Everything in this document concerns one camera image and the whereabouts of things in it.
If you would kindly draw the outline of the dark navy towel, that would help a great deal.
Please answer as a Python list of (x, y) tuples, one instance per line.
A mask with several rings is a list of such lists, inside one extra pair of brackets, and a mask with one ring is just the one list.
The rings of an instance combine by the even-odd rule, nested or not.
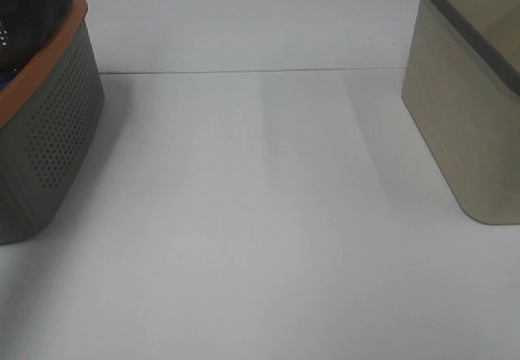
[(23, 68), (45, 45), (74, 0), (1, 0), (1, 80)]

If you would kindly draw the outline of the beige basket with grey rim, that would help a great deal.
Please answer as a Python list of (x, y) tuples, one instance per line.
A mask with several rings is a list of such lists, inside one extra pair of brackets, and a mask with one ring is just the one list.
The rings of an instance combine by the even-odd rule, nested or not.
[(519, 0), (419, 0), (402, 100), (463, 212), (519, 221)]

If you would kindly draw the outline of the grey perforated basket orange rim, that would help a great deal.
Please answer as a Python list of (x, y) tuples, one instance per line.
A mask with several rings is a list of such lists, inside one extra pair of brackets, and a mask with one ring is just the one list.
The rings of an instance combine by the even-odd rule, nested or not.
[(105, 94), (85, 16), (72, 8), (1, 92), (1, 242), (25, 241), (55, 217), (92, 144)]

